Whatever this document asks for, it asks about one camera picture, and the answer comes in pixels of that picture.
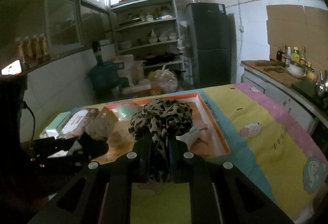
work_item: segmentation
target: shelving unit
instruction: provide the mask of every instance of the shelving unit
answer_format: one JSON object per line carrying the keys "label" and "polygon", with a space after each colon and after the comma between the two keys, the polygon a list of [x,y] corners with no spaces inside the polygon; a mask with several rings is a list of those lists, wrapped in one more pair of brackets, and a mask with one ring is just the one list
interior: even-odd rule
{"label": "shelving unit", "polygon": [[182,60],[174,60],[171,62],[165,62],[165,63],[158,63],[155,65],[149,65],[149,66],[144,66],[144,68],[154,68],[154,67],[163,67],[164,65],[174,65],[174,64],[182,64],[183,61]]}
{"label": "shelving unit", "polygon": [[131,29],[131,28],[135,28],[135,27],[138,27],[138,26],[142,26],[142,25],[154,25],[154,24],[158,24],[160,22],[171,22],[171,21],[176,21],[176,20],[177,20],[176,18],[171,18],[171,19],[163,19],[163,20],[153,20],[151,22],[148,22],[148,21],[138,22],[138,23],[134,23],[134,24],[131,24],[131,25],[126,25],[126,26],[121,27],[121,28],[114,29],[114,31],[119,32],[119,31],[124,31],[124,30]]}
{"label": "shelving unit", "polygon": [[149,43],[149,44],[144,44],[144,45],[139,45],[138,47],[131,47],[128,49],[123,49],[123,50],[119,50],[119,53],[124,53],[124,52],[128,52],[131,50],[135,50],[135,49],[139,49],[139,48],[144,48],[144,47],[152,47],[154,45],[160,45],[160,44],[165,44],[165,43],[174,43],[177,42],[178,40],[168,40],[168,41],[163,41],[163,42],[159,42],[159,43]]}
{"label": "shelving unit", "polygon": [[[153,21],[143,21],[139,23],[130,24],[124,27],[118,25],[118,21],[122,22],[127,19],[128,15],[138,15],[141,11],[145,13],[155,12],[155,8],[160,8],[160,6],[168,6],[170,9],[170,14],[172,18],[170,19],[158,19]],[[114,6],[111,9],[111,12],[116,14],[116,28],[114,31],[114,38],[116,44],[116,52],[118,55],[124,55],[127,52],[133,54],[134,56],[139,56],[139,59],[147,56],[148,53],[160,55],[165,52],[173,53],[182,53],[178,48],[179,39],[181,39],[181,31],[178,20],[178,11],[175,0],[137,0],[130,3]],[[177,40],[168,40],[159,43],[150,43],[139,46],[130,47],[128,49],[119,49],[118,42],[120,41],[138,41],[140,38],[149,36],[149,32],[155,29],[159,32],[164,31],[175,31],[178,35]],[[144,69],[147,69],[147,72],[160,69],[164,65],[176,65],[175,68],[180,67],[181,70],[185,70],[185,63],[183,55],[179,55],[172,62],[159,63],[150,66],[144,66]]]}

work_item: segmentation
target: cabinet door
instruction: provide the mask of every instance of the cabinet door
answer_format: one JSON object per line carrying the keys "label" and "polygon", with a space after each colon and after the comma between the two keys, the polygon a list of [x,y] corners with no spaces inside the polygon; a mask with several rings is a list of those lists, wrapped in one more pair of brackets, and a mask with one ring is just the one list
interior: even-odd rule
{"label": "cabinet door", "polygon": [[309,132],[312,129],[315,124],[314,117],[312,117],[305,108],[288,94],[268,83],[265,95],[283,106],[283,108],[304,128],[304,130]]}
{"label": "cabinet door", "polygon": [[243,77],[242,81],[243,83],[250,83],[252,86],[254,86],[256,89],[258,89],[259,91],[261,91],[262,93],[265,93],[265,89],[262,88],[260,85],[256,84],[255,82],[253,82],[252,80],[248,79],[247,77]]}

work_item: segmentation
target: cartoon sheep print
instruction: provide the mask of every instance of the cartoon sheep print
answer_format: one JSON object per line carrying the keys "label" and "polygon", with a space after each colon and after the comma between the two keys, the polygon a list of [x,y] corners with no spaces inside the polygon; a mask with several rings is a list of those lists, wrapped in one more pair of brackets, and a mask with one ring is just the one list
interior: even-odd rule
{"label": "cartoon sheep print", "polygon": [[309,194],[319,187],[320,176],[324,173],[326,165],[315,157],[310,157],[303,169],[303,186]]}
{"label": "cartoon sheep print", "polygon": [[255,137],[258,136],[261,133],[261,126],[257,123],[249,123],[245,125],[239,132],[240,136],[242,137]]}

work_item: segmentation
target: plastic bag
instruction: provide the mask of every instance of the plastic bag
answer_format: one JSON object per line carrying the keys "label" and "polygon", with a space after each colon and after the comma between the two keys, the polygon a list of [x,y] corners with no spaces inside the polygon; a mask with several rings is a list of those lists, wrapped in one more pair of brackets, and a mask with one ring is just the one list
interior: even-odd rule
{"label": "plastic bag", "polygon": [[173,93],[178,87],[178,79],[173,72],[168,69],[159,69],[150,72],[148,75],[151,87],[159,86],[164,93]]}

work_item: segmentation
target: metal shelf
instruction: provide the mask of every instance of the metal shelf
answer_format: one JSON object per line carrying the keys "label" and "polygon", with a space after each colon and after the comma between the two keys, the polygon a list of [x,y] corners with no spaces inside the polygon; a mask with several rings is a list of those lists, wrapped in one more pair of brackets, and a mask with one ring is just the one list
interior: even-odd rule
{"label": "metal shelf", "polygon": [[148,7],[148,6],[153,6],[157,4],[165,4],[165,3],[171,3],[172,0],[138,0],[138,1],[133,1],[130,3],[126,3],[123,5],[119,5],[116,7],[112,7],[110,10],[114,13],[120,13],[126,10],[131,10],[134,8],[138,7]]}
{"label": "metal shelf", "polygon": [[176,18],[162,19],[162,20],[153,20],[151,22],[148,22],[148,21],[138,22],[138,23],[135,23],[135,24],[124,26],[122,28],[114,29],[114,31],[115,32],[119,32],[119,31],[131,29],[131,28],[134,28],[134,27],[142,26],[142,25],[153,25],[153,24],[158,24],[160,22],[172,22],[172,21],[176,21]]}
{"label": "metal shelf", "polygon": [[144,44],[144,45],[140,45],[138,47],[130,47],[128,49],[123,49],[123,50],[119,50],[119,53],[124,53],[130,50],[134,50],[134,49],[139,49],[139,48],[144,48],[144,47],[151,47],[153,45],[159,45],[159,44],[164,44],[164,43],[174,43],[177,42],[178,40],[169,40],[169,41],[163,41],[163,42],[159,42],[159,43],[149,43],[149,44]]}
{"label": "metal shelf", "polygon": [[155,65],[144,66],[144,68],[163,67],[164,65],[173,65],[173,64],[179,64],[179,63],[183,63],[183,61],[182,60],[174,60],[171,62],[158,63]]}

